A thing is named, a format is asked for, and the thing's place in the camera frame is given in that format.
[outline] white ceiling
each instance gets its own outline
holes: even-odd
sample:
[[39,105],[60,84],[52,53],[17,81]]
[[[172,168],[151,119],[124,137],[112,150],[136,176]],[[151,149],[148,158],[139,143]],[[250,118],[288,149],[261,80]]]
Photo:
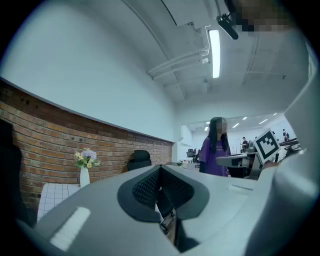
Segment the white ceiling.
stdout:
[[[274,115],[274,113],[271,113],[271,114],[265,114],[265,115],[248,116],[247,119],[245,120],[243,120],[244,116],[226,118],[225,120],[227,122],[228,131],[241,131],[241,130],[262,128],[263,126],[267,125],[269,122],[276,119],[279,115],[282,115],[282,113],[277,113],[276,115]],[[190,129],[191,132],[202,132],[205,130],[205,127],[209,126],[207,122],[210,122],[210,120],[197,122],[197,123],[190,123],[190,124],[187,124],[187,127]]]
[[[288,106],[308,79],[308,53],[299,31],[250,34],[238,31],[239,39],[232,40],[217,24],[216,0],[175,0],[176,9],[171,7],[170,0],[163,0],[171,14],[180,19],[180,25],[175,24],[161,0],[81,1],[123,35],[144,60],[146,72],[168,60],[207,47],[207,30],[219,30],[220,77],[212,78],[209,53],[203,57],[209,59],[208,63],[157,79],[173,102],[201,97],[216,101],[244,92],[265,96],[272,91],[289,94],[281,97],[282,105]],[[224,0],[217,2],[224,13]]]

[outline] fluorescent light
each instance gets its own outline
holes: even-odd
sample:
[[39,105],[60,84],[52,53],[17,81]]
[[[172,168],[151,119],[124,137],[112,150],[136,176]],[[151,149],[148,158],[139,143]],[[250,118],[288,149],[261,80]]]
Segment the fluorescent light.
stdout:
[[268,120],[268,119],[266,119],[266,120],[263,120],[262,122],[260,122],[260,123],[259,123],[259,125],[261,125],[262,123],[264,123],[264,122],[265,122],[265,121],[267,121],[267,120]]
[[212,53],[212,77],[220,76],[220,37],[218,30],[209,31]]

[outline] vase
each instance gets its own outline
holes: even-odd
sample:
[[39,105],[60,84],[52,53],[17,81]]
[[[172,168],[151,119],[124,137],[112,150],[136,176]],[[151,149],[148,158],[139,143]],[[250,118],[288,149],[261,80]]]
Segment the vase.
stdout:
[[88,168],[85,168],[85,167],[81,166],[80,187],[83,188],[88,184],[90,184]]

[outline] grid patterned tablecloth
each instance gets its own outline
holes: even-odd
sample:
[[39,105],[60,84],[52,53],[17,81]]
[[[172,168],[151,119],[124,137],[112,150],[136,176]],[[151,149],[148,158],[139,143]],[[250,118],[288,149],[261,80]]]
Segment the grid patterned tablecloth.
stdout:
[[41,192],[37,221],[79,189],[78,184],[46,183]]

